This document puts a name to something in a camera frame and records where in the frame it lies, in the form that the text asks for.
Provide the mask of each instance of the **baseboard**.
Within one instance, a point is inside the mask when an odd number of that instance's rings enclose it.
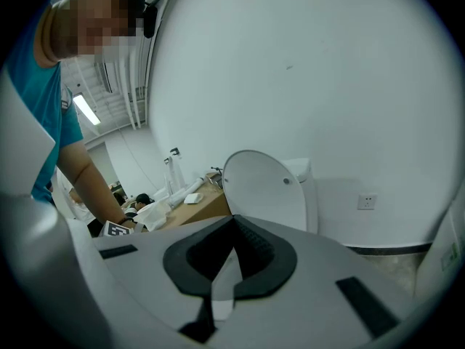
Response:
[[[361,254],[363,256],[394,256],[396,254],[412,254],[428,252],[431,247],[431,243],[418,244],[415,246],[403,246],[403,247],[388,247],[388,248],[368,248],[368,247],[356,247],[347,246],[353,252]]]

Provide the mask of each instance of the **fluorescent light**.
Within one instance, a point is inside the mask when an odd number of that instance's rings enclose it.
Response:
[[[100,120],[97,118],[97,115],[94,114],[94,111],[92,111],[82,95],[75,96],[73,101],[93,125],[100,124]]]

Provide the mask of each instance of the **toilet seat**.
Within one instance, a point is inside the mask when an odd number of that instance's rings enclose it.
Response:
[[[231,155],[223,189],[232,214],[307,231],[307,210],[299,180],[278,160],[253,150]]]

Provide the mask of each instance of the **air conditioner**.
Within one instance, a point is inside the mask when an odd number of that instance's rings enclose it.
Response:
[[[98,61],[95,63],[95,71],[100,83],[103,85],[105,91],[111,94],[121,93],[116,75],[116,67],[113,62]]]

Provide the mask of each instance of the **black rubber pad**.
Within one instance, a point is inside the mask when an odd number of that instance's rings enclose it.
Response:
[[[198,342],[215,332],[211,283],[232,249],[238,255],[243,280],[234,286],[234,300],[274,294],[297,265],[297,253],[285,239],[241,216],[229,216],[173,243],[163,255],[163,267],[183,294],[203,298],[202,308],[181,333]]]
[[[103,259],[110,259],[111,257],[122,256],[126,253],[136,252],[137,248],[134,247],[132,244],[128,244],[127,246],[121,246],[116,248],[104,249],[100,251],[100,255]]]
[[[336,284],[373,338],[382,336],[399,323],[378,298],[357,278],[342,279]]]

